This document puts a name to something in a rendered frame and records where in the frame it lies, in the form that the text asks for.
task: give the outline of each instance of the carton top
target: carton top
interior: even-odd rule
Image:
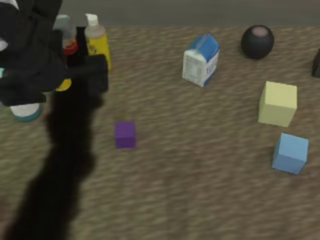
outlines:
[[[187,50],[196,50],[208,62],[219,50],[219,43],[209,33],[198,36]]]

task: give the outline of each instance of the red object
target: red object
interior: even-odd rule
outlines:
[[[78,44],[77,41],[72,41],[70,45],[64,47],[63,53],[65,55],[72,55],[75,54],[78,51]]]

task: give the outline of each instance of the black object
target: black object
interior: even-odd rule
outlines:
[[[249,27],[241,38],[242,52],[251,59],[263,59],[274,47],[275,37],[264,25]]]
[[[88,56],[84,27],[78,28],[77,36],[81,53],[72,56],[73,61],[67,59],[70,69],[66,68],[62,32],[52,30],[61,3],[62,0],[18,0],[21,9],[17,10],[0,2],[0,38],[8,43],[8,48],[0,51],[0,68],[5,69],[0,78],[3,105],[43,103],[46,96],[42,92],[54,91],[66,77],[86,77],[92,95],[108,90],[107,61],[103,55]],[[82,66],[73,70],[70,62]]]
[[[313,59],[311,75],[312,77],[320,78],[320,49]]]

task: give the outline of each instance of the gray wall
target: gray wall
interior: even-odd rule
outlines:
[[[320,0],[64,0],[78,25],[84,13],[105,26],[308,26],[320,24]]]

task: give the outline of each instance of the yellow cube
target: yellow cube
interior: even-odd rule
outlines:
[[[297,110],[297,102],[297,86],[267,81],[260,98],[258,122],[288,127]]]

